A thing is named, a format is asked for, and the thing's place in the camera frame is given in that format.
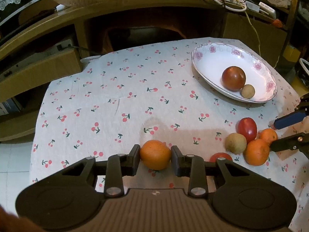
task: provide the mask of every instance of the plate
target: plate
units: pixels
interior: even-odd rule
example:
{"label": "plate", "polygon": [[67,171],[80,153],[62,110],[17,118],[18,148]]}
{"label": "plate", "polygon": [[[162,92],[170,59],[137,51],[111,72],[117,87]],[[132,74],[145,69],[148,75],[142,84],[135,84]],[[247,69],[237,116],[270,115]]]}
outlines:
{"label": "plate", "polygon": [[[276,80],[258,55],[230,44],[207,43],[196,47],[191,57],[194,68],[206,82],[229,98],[248,103],[265,103],[277,94]],[[251,99],[243,98],[239,91],[223,87],[221,76],[230,66],[238,66],[245,72],[246,84],[251,84],[255,89]]]}

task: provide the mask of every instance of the tile floor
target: tile floor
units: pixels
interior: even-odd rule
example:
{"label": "tile floor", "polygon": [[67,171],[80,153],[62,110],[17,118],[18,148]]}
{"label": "tile floor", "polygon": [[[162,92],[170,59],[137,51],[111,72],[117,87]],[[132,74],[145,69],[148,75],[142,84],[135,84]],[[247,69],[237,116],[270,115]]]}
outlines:
{"label": "tile floor", "polygon": [[0,143],[0,205],[16,214],[15,200],[29,186],[32,142]]}

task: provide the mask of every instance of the table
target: table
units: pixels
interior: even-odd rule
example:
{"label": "table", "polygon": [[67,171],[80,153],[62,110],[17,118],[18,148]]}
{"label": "table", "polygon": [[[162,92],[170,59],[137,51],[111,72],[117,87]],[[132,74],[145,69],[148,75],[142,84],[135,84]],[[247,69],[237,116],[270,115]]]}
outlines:
{"label": "table", "polygon": [[[223,42],[253,53],[238,40],[200,38],[157,43],[121,50],[90,62],[83,72],[51,82],[41,105],[31,154],[30,181],[36,182],[87,156],[107,160],[128,153],[134,144],[150,139],[177,145],[183,154],[208,160],[224,152],[225,137],[235,132],[243,117],[268,128],[276,117],[294,110],[299,96],[273,69],[276,97],[265,104],[229,99],[210,87],[191,62],[192,50],[203,43]],[[308,122],[278,130],[279,137],[306,132]],[[290,228],[309,231],[308,159],[300,152],[281,161],[273,152],[259,167],[247,165],[242,155],[233,160],[288,188],[298,201]],[[125,189],[179,188],[171,167],[162,171],[140,163],[135,177],[123,178]],[[104,177],[96,189],[102,191]]]}

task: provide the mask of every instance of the bolt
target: bolt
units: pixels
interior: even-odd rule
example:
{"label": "bolt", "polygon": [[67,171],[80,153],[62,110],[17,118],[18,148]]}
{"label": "bolt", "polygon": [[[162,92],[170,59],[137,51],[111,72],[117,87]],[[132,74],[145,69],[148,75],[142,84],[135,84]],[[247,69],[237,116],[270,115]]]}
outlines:
{"label": "bolt", "polygon": [[118,194],[121,193],[121,189],[118,188],[118,187],[109,187],[106,190],[106,193],[109,194],[109,195],[118,195]]}
{"label": "bolt", "polygon": [[191,189],[191,193],[195,196],[201,196],[206,193],[206,190],[202,187],[194,187]]}

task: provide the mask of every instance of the human hand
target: human hand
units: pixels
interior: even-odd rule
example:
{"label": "human hand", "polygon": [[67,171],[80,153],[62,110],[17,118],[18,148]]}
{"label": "human hand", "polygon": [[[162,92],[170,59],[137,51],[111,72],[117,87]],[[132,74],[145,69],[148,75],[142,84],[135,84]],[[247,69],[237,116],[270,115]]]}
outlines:
{"label": "human hand", "polygon": [[8,214],[0,206],[0,232],[45,232],[27,218]]}

